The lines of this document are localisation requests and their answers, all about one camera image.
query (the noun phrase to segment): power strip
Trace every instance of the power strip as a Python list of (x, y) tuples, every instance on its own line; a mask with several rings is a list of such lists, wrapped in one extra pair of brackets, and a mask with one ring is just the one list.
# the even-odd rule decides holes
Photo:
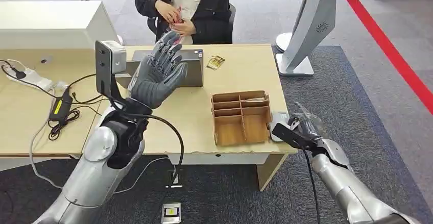
[[(8, 74), (10, 74), (11, 76), (13, 76), (13, 77), (16, 78), (15, 72), (10, 67), (5, 66), (5, 70), (6, 70), (6, 72)], [(25, 81), (27, 83), (31, 83), (31, 84), (37, 85), (37, 86), (41, 87), (42, 89), (44, 89), (45, 91), (49, 91), (50, 89), (52, 89), (52, 87), (53, 87), (53, 81), (39, 76), (39, 74), (35, 70), (29, 69), (29, 68), (26, 67), (26, 69), (24, 70), (24, 73), (26, 74), (26, 77), (24, 77), (24, 78), (22, 78), (20, 80), (16, 80), (14, 78), (11, 78), (8, 75), (6, 75), (6, 77), (8, 77), (8, 79), (10, 79), (12, 81), (15, 81), (15, 82), (18, 82), (20, 84), (33, 87), (35, 89), (38, 89), (38, 88), (35, 87), (35, 86), (32, 86), (32, 85), (26, 84), (24, 82), (21, 82), (21, 81)]]

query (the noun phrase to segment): cardboard organizer box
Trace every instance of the cardboard organizer box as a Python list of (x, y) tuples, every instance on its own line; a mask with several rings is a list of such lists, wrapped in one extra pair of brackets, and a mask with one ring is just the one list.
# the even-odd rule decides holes
[(265, 142), (271, 121), (269, 96), (264, 91), (212, 95), (215, 143), (233, 146)]

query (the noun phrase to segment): white monitor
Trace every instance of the white monitor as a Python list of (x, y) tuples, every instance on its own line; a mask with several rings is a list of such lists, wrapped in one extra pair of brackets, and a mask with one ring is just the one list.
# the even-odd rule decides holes
[(335, 27), (336, 0), (303, 0), (292, 33), (277, 37), (284, 54), (276, 54), (283, 76), (313, 75), (308, 55)]
[(0, 49), (94, 49), (118, 42), (101, 1), (0, 2)]

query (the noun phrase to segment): red stripe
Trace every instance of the red stripe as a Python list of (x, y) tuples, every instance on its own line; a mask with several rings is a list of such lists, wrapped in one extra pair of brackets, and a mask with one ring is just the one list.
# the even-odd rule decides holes
[(433, 114), (433, 94), (422, 83), (420, 78), (411, 69), (409, 64), (404, 60), (398, 50), (394, 47), (385, 33), (380, 29), (368, 11), (364, 8), (359, 0), (347, 0), (353, 11), (358, 15), (368, 32), (371, 34), (376, 43), (380, 46), (391, 63), (407, 82), (410, 88), (418, 96), (424, 106)]

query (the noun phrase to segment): yellow label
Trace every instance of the yellow label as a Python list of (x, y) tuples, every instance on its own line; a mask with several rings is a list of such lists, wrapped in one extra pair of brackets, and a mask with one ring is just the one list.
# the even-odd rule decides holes
[(59, 113), (60, 106), (62, 106), (62, 100), (59, 100), (59, 103), (57, 104), (56, 110), (54, 110), (54, 114)]

